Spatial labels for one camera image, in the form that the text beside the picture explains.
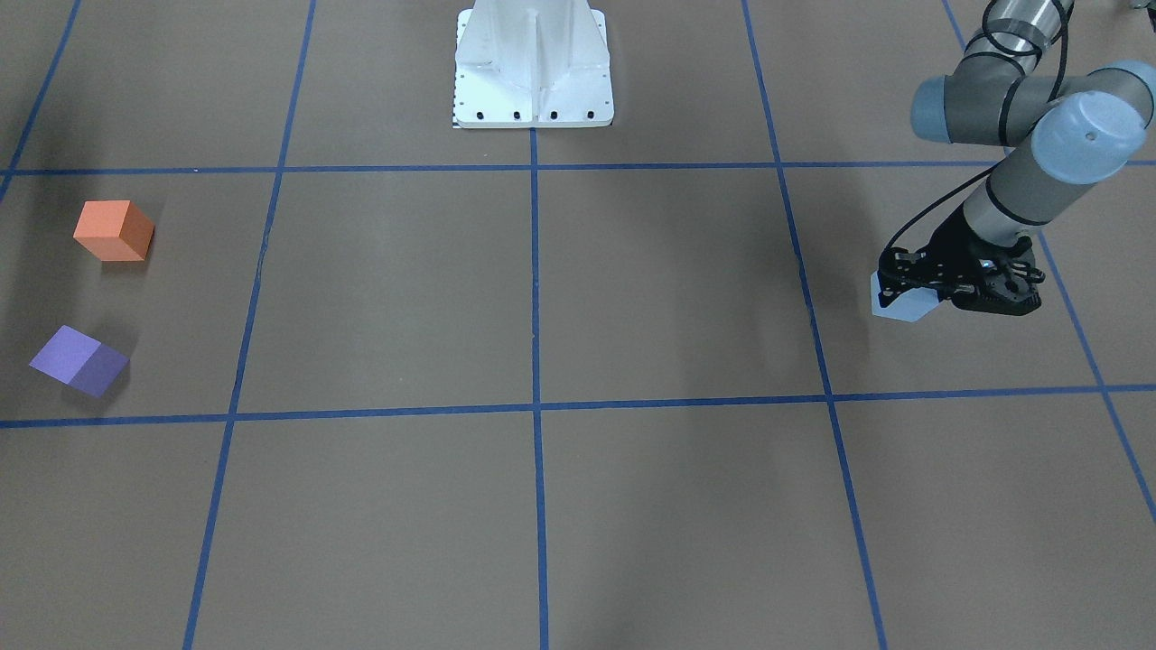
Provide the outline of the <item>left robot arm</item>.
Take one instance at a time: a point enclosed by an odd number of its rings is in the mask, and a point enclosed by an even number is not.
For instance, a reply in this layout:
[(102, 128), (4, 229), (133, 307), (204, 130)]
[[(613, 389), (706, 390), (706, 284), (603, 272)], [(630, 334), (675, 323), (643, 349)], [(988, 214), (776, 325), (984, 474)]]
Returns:
[(956, 71), (926, 79), (909, 121), (947, 145), (999, 145), (1007, 156), (963, 182), (968, 197), (914, 251), (890, 241), (872, 275), (872, 312), (917, 322), (948, 302), (1024, 316), (1045, 275), (1033, 235), (1140, 152), (1153, 125), (1153, 65), (1109, 62), (1082, 77), (1033, 71), (1067, 49), (1072, 1), (991, 1)]

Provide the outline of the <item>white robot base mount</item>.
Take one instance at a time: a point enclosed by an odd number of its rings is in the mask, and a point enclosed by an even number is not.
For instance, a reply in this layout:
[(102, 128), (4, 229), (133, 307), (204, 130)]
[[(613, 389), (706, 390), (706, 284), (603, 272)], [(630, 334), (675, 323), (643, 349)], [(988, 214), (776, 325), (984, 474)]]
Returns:
[(614, 121), (607, 21), (586, 1), (476, 1), (458, 13), (455, 37), (454, 127)]

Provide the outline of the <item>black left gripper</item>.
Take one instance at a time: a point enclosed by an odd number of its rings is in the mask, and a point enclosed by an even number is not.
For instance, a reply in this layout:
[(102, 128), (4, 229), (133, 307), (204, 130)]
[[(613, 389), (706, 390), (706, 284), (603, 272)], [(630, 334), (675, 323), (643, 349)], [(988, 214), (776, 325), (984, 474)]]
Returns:
[(1035, 264), (1032, 239), (995, 246), (969, 226), (957, 209), (932, 234), (928, 245), (884, 248), (879, 258), (879, 300), (907, 291), (931, 291), (963, 311), (1025, 316), (1043, 304), (1038, 285), (1045, 274)]

